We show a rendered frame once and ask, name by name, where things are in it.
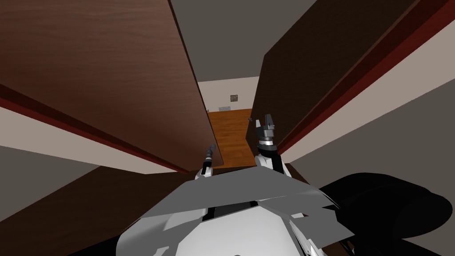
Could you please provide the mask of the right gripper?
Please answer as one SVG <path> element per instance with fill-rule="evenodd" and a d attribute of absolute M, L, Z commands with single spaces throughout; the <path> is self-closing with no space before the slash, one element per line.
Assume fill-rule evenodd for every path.
<path fill-rule="evenodd" d="M 265 115 L 265 125 L 262 126 L 260 120 L 255 121 L 256 134 L 259 141 L 273 141 L 274 129 L 271 114 Z"/>

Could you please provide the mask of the dark brown door leaf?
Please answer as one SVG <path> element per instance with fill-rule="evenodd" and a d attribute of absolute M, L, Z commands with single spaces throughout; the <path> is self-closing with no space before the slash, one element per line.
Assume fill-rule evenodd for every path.
<path fill-rule="evenodd" d="M 418 0 L 316 0 L 264 55 L 252 120 L 287 136 Z"/>

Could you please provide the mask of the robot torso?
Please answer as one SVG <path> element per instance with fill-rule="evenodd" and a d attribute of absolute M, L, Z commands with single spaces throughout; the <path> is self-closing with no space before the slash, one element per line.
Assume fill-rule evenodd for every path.
<path fill-rule="evenodd" d="M 324 256 L 353 233 L 320 190 L 266 167 L 187 181 L 128 228 L 116 256 Z"/>

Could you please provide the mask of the brown wooden door leaf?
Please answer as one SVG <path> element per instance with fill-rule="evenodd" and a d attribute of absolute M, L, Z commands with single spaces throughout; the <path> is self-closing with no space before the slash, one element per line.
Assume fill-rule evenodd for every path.
<path fill-rule="evenodd" d="M 171 0 L 0 0 L 0 144 L 188 173 L 216 139 Z"/>

